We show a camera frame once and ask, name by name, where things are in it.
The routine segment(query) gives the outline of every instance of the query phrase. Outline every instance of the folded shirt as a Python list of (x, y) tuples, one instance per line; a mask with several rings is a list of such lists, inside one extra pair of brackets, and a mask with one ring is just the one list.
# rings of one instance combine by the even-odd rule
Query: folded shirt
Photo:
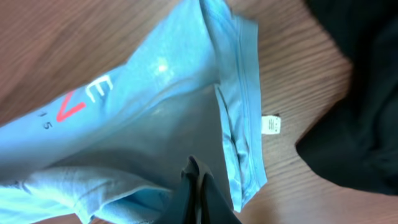
[(257, 25), (219, 0), (182, 1), (125, 64), (0, 128), (0, 220), (152, 222), (190, 155), (237, 211), (267, 182)]

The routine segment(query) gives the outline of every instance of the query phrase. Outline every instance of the red letter v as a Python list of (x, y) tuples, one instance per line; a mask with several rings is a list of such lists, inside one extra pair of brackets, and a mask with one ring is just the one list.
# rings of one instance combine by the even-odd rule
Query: red letter v
[(74, 113), (76, 113), (76, 112), (80, 111), (81, 109), (83, 109), (84, 107), (86, 107), (86, 104), (82, 102), (82, 103), (79, 103), (74, 108), (68, 110), (66, 113), (64, 113), (65, 112), (65, 108), (67, 107), (67, 105), (69, 103), (69, 100), (72, 97), (72, 95), (73, 95), (73, 91), (68, 93), (67, 96), (65, 97), (65, 99), (64, 99), (64, 101), (62, 103), (61, 109), (60, 109), (60, 111), (58, 112), (58, 115), (57, 115), (57, 121), (58, 122), (62, 122), (63, 120), (69, 118)]

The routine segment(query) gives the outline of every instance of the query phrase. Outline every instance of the wooden table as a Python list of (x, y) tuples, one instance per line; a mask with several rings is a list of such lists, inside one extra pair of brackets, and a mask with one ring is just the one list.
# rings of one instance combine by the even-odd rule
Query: wooden table
[[(177, 2), (1, 0), (0, 123), (124, 62)], [(397, 197), (338, 187), (316, 176), (295, 151), (347, 90), (351, 66), (328, 34), (300, 0), (228, 2), (259, 23), (262, 112), (282, 117), (282, 133), (262, 139), (269, 183), (238, 217), (269, 224), (398, 223)], [(42, 223), (79, 221), (67, 216)]]

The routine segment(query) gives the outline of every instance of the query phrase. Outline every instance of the clothing tag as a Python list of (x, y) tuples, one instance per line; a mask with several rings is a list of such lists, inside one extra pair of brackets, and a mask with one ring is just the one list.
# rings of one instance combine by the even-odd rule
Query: clothing tag
[(269, 115), (261, 117), (262, 134), (279, 134), (280, 133), (280, 117)]

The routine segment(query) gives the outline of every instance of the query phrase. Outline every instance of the clothing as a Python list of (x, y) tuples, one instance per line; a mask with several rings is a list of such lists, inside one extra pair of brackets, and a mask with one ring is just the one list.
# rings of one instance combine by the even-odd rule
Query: clothing
[(351, 88), (297, 144), (319, 176), (338, 185), (398, 194), (398, 2), (308, 0), (353, 63)]
[(184, 0), (124, 65), (0, 128), (0, 149), (4, 223), (153, 222), (190, 155), (240, 211), (267, 182), (257, 25)]

